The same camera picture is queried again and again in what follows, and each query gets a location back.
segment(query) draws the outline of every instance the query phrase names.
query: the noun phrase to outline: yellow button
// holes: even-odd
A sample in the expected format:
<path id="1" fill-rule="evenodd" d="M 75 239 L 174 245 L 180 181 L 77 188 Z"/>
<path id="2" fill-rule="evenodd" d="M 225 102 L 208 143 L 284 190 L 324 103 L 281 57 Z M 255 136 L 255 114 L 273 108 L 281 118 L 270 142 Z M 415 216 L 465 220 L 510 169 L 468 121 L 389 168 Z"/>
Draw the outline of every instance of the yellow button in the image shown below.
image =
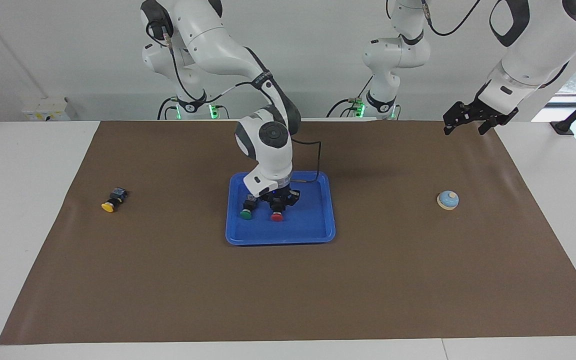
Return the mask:
<path id="1" fill-rule="evenodd" d="M 109 213 L 115 212 L 115 207 L 112 205 L 112 203 L 109 203 L 109 202 L 102 203 L 101 208 L 103 210 L 106 210 L 106 212 L 109 212 Z"/>

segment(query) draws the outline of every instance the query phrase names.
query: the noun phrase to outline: round light blue button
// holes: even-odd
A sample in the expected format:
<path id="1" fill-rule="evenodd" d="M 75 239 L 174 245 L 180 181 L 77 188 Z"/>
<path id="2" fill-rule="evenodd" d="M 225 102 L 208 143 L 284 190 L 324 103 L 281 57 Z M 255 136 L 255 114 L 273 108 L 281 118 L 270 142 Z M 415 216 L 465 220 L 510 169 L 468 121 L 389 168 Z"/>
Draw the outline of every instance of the round light blue button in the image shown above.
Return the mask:
<path id="1" fill-rule="evenodd" d="M 456 192 L 446 190 L 437 196 L 437 203 L 446 210 L 454 210 L 459 205 L 459 195 Z"/>

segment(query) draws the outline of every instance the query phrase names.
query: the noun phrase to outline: black cable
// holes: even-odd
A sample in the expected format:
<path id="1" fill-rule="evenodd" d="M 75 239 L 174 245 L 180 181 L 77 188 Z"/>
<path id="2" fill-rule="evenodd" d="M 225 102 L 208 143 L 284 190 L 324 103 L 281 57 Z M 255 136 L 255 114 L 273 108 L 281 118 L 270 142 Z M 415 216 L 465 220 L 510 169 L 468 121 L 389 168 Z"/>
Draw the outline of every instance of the black cable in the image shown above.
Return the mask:
<path id="1" fill-rule="evenodd" d="M 559 72 L 557 73 L 557 75 L 555 75 L 555 77 L 552 78 L 552 80 L 550 80 L 549 82 L 546 82 L 546 84 L 543 84 L 541 86 L 539 86 L 539 89 L 544 89 L 546 87 L 548 87 L 550 84 L 554 83 L 557 81 L 557 79 L 560 78 L 560 76 L 562 76 L 562 74 L 564 73 L 564 70 L 566 70 L 566 68 L 568 67 L 568 64 L 570 64 L 570 61 L 565 63 L 564 66 L 561 67 L 561 69 L 559 70 Z"/>
<path id="2" fill-rule="evenodd" d="M 350 103 L 350 101 L 345 98 L 343 100 L 339 100 L 336 104 L 334 104 L 334 106 L 330 109 L 330 111 L 326 114 L 326 117 L 330 117 L 330 114 L 332 114 L 332 112 L 335 111 L 335 109 L 339 106 L 342 105 L 343 103 Z"/>
<path id="3" fill-rule="evenodd" d="M 397 118 L 395 119 L 395 121 L 399 121 L 400 120 L 400 115 L 402 114 L 402 105 L 395 105 L 395 110 L 397 110 L 397 108 L 399 108 L 399 112 L 397 112 Z"/>
<path id="4" fill-rule="evenodd" d="M 317 180 L 320 178 L 320 166 L 322 164 L 322 142 L 321 141 L 299 141 L 297 139 L 292 139 L 293 142 L 300 144 L 300 145 L 319 145 L 317 151 L 317 175 L 315 176 L 314 180 L 292 180 L 295 183 L 316 183 Z"/>
<path id="5" fill-rule="evenodd" d="M 175 106 L 166 107 L 166 111 L 164 111 L 164 120 L 168 120 L 169 110 L 176 110 L 176 109 L 177 109 L 177 107 L 175 107 Z"/>
<path id="6" fill-rule="evenodd" d="M 477 0 L 475 2 L 475 4 L 472 5 L 472 7 L 470 8 L 470 11 L 468 11 L 466 16 L 461 20 L 459 25 L 457 25 L 457 27 L 455 27 L 454 29 L 452 29 L 448 32 L 439 32 L 438 30 L 435 29 L 435 27 L 433 26 L 433 21 L 432 21 L 431 16 L 430 16 L 430 7 L 428 6 L 428 4 L 426 3 L 425 0 L 422 0 L 422 4 L 423 4 L 423 6 L 427 7 L 427 9 L 428 9 L 428 14 L 427 14 L 426 20 L 428 22 L 428 26 L 430 27 L 430 30 L 432 30 L 432 32 L 434 32 L 435 34 L 437 34 L 441 37 L 447 37 L 447 36 L 454 34 L 457 30 L 459 30 L 462 27 L 462 25 L 464 25 L 464 23 L 466 23 L 466 20 L 468 20 L 468 18 L 470 18 L 471 14 L 475 10 L 475 8 L 477 8 L 477 6 L 480 4 L 481 1 L 482 0 Z"/>
<path id="7" fill-rule="evenodd" d="M 179 69 L 177 68 L 177 59 L 175 57 L 175 51 L 173 49 L 170 49 L 170 55 L 172 55 L 172 64 L 174 66 L 174 75 L 176 75 L 176 80 L 179 82 L 179 85 L 181 86 L 181 89 L 183 90 L 183 92 L 185 92 L 185 95 L 188 96 L 188 98 L 191 98 L 194 101 L 201 101 L 199 98 L 195 98 L 194 96 L 190 95 L 190 92 L 188 92 L 188 90 L 186 89 L 186 87 L 184 86 L 184 83 L 181 80 L 181 77 L 179 76 Z"/>
<path id="8" fill-rule="evenodd" d="M 179 82 L 179 86 L 181 86 L 181 89 L 183 90 L 183 92 L 185 92 L 185 95 L 187 95 L 188 98 L 191 98 L 192 100 L 198 101 L 198 102 L 200 102 L 200 103 L 202 103 L 202 104 L 214 103 L 215 101 L 221 99 L 222 96 L 226 95 L 227 92 L 229 92 L 229 91 L 231 91 L 231 90 L 233 90 L 233 89 L 235 89 L 235 88 L 241 87 L 241 86 L 243 86 L 243 85 L 252 85 L 252 82 L 250 82 L 250 81 L 244 81 L 244 82 L 240 82 L 240 83 L 238 83 L 238 84 L 235 84 L 235 86 L 233 86 L 232 88 L 227 89 L 226 91 L 220 93 L 220 94 L 217 95 L 215 98 L 211 98 L 211 99 L 208 99 L 208 100 L 201 100 L 200 98 L 195 98 L 194 96 L 190 95 L 190 92 L 188 92 L 188 90 L 186 89 L 186 87 L 184 86 L 184 84 L 183 84 L 183 82 L 182 82 L 182 80 L 181 80 L 181 77 L 179 76 L 179 69 L 177 68 L 177 59 L 176 59 L 176 56 L 175 56 L 175 52 L 174 52 L 174 51 L 171 51 L 171 52 L 170 52 L 170 55 L 172 55 L 172 64 L 173 64 L 173 66 L 174 66 L 174 75 L 176 75 L 176 80 Z M 270 98 L 270 97 L 268 96 L 268 94 L 265 93 L 263 90 L 261 90 L 261 92 L 263 93 L 263 95 L 265 95 L 266 97 Z"/>
<path id="9" fill-rule="evenodd" d="M 368 84 L 370 84 L 370 82 L 372 82 L 374 77 L 375 77 L 375 75 L 370 76 L 370 79 L 368 79 L 368 82 L 366 82 L 366 85 L 363 86 L 363 88 L 361 89 L 361 92 L 359 92 L 359 95 L 357 95 L 357 98 L 361 98 L 361 96 L 364 93 L 364 91 L 366 90 L 366 88 L 368 88 Z"/>
<path id="10" fill-rule="evenodd" d="M 224 109 L 226 110 L 226 115 L 228 116 L 228 119 L 231 118 L 231 113 L 228 111 L 228 107 L 225 107 L 224 105 L 218 105 L 217 109 Z"/>
<path id="11" fill-rule="evenodd" d="M 348 109 L 341 111 L 341 115 L 339 115 L 339 117 L 344 117 L 345 112 L 348 112 L 348 114 L 346 114 L 345 117 L 349 117 L 350 114 L 352 114 L 353 110 L 357 110 L 357 108 L 356 107 L 348 107 Z"/>
<path id="12" fill-rule="evenodd" d="M 162 46 L 163 48 L 167 48 L 168 46 L 164 43 L 161 43 L 160 41 L 158 41 L 157 38 L 155 38 L 153 35 L 151 35 L 151 33 L 149 32 L 149 29 L 151 27 L 151 25 L 154 22 L 149 22 L 148 25 L 146 25 L 146 35 L 148 35 L 148 37 L 150 37 L 155 43 L 159 44 L 160 46 Z M 194 96 L 190 95 L 190 92 L 186 89 L 186 87 L 184 86 L 184 83 L 181 80 L 181 76 L 179 75 L 179 69 L 177 68 L 177 57 L 175 56 L 175 51 L 173 49 L 170 48 L 170 55 L 172 57 L 172 64 L 174 66 L 174 75 L 176 76 L 176 80 L 179 82 L 179 86 L 181 86 L 181 89 L 183 90 L 183 92 L 185 93 L 185 95 L 188 96 L 188 98 L 191 98 L 194 101 L 198 101 L 201 102 L 203 104 L 208 104 L 208 103 L 213 103 L 216 100 L 218 100 L 219 98 L 221 98 L 222 96 L 226 95 L 226 93 L 228 91 L 231 91 L 232 89 L 238 88 L 242 85 L 252 85 L 252 82 L 250 81 L 246 81 L 246 82 L 240 82 L 239 84 L 236 84 L 233 88 L 228 89 L 227 91 L 220 93 L 217 97 L 215 98 L 211 98 L 210 100 L 201 100 L 199 98 L 195 98 Z"/>
<path id="13" fill-rule="evenodd" d="M 164 107 L 166 107 L 166 104 L 168 104 L 170 101 L 172 101 L 171 98 L 166 98 L 166 100 L 164 100 L 164 102 L 161 103 L 161 106 L 159 107 L 159 112 L 157 112 L 157 120 L 162 120 L 162 112 L 164 111 Z"/>
<path id="14" fill-rule="evenodd" d="M 250 86 L 252 86 L 252 82 L 242 82 L 242 84 L 249 84 Z M 259 88 L 259 91 L 261 91 L 261 94 L 263 94 L 268 99 L 268 101 L 270 101 L 270 104 L 272 104 L 276 107 L 275 101 L 273 101 L 273 98 L 270 97 L 270 95 L 268 95 L 268 93 L 265 92 L 263 88 Z"/>

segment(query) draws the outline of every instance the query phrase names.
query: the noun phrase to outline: green indicator light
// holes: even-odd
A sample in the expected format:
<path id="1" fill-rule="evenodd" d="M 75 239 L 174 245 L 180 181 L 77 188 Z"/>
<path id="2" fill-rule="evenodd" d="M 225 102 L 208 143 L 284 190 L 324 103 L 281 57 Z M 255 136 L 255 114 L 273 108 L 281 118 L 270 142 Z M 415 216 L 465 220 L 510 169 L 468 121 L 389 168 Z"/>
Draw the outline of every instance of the green indicator light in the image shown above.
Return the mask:
<path id="1" fill-rule="evenodd" d="M 399 120 L 401 114 L 402 114 L 402 107 L 400 105 L 395 105 L 392 108 L 392 114 L 390 114 L 390 118 L 395 119 L 395 120 Z"/>
<path id="2" fill-rule="evenodd" d="M 208 104 L 208 107 L 210 108 L 210 117 L 217 119 L 219 117 L 219 109 L 212 104 Z"/>
<path id="3" fill-rule="evenodd" d="M 364 117 L 364 113 L 366 112 L 366 105 L 360 104 L 359 109 L 357 109 L 357 117 Z"/>

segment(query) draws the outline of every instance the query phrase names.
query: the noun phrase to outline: green button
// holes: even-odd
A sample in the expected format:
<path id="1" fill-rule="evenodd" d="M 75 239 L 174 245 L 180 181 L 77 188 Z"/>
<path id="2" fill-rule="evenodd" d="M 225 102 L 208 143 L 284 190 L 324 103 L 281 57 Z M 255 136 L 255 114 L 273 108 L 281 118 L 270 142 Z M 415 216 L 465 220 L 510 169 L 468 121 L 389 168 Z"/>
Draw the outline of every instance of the green button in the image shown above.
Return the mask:
<path id="1" fill-rule="evenodd" d="M 252 219 L 252 212 L 249 210 L 243 210 L 239 213 L 239 216 L 244 220 L 251 220 Z"/>

